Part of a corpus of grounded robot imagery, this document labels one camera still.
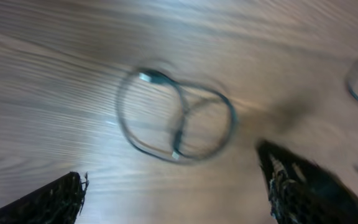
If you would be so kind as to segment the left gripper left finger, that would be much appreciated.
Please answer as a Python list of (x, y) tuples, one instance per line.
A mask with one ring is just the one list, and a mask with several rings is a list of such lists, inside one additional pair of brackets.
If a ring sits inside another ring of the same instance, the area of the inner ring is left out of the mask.
[(88, 186), (88, 174), (71, 171), (1, 207), (0, 224), (74, 224)]

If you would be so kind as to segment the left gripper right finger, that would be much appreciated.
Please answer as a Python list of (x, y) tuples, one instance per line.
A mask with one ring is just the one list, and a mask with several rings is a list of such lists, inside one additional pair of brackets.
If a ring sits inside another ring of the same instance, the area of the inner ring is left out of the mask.
[(255, 149), (278, 224), (358, 224), (358, 196), (338, 176), (268, 139)]

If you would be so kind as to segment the black cable staying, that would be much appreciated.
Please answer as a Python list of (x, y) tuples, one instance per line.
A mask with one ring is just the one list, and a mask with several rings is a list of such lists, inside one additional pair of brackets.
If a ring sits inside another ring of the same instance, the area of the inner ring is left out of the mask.
[[(180, 114), (178, 119), (175, 121), (175, 129), (172, 132), (172, 141), (171, 149), (172, 153), (161, 153), (158, 154), (158, 149), (147, 145), (146, 143), (140, 141), (130, 130), (127, 125), (126, 119), (124, 117), (124, 101), (126, 97), (126, 92), (129, 89), (132, 81), (135, 78), (139, 78), (147, 83), (154, 85), (168, 85), (171, 86), (176, 93), (178, 94), (178, 99), (180, 102)], [(199, 102), (190, 105), (185, 98), (185, 88), (194, 88), (198, 90), (203, 90), (207, 93), (214, 95), (213, 98), (202, 99)], [(226, 105), (229, 117), (228, 117), (228, 127), (224, 132), (222, 138), (218, 141), (216, 147), (212, 148), (210, 152), (205, 154), (190, 155), (182, 151), (181, 145), (183, 136), (185, 133), (185, 126), (187, 122), (187, 117), (196, 109), (206, 106), (210, 103), (219, 103), (222, 102)], [(167, 75), (167, 73), (162, 72), (158, 69), (153, 69), (150, 67), (139, 67), (132, 72), (129, 72), (120, 82), (119, 88), (116, 95), (116, 118), (119, 124), (119, 127), (122, 131), (123, 136), (127, 142), (137, 151), (153, 157), (155, 159), (178, 165), (190, 165), (196, 164), (198, 162), (207, 161), (218, 156), (226, 147), (226, 145), (231, 140), (234, 135), (235, 128), (237, 126), (238, 115), (237, 111), (230, 101), (230, 99), (223, 95), (221, 92), (217, 91), (214, 88), (211, 88), (206, 85), (200, 85), (195, 82), (188, 81), (178, 81)]]

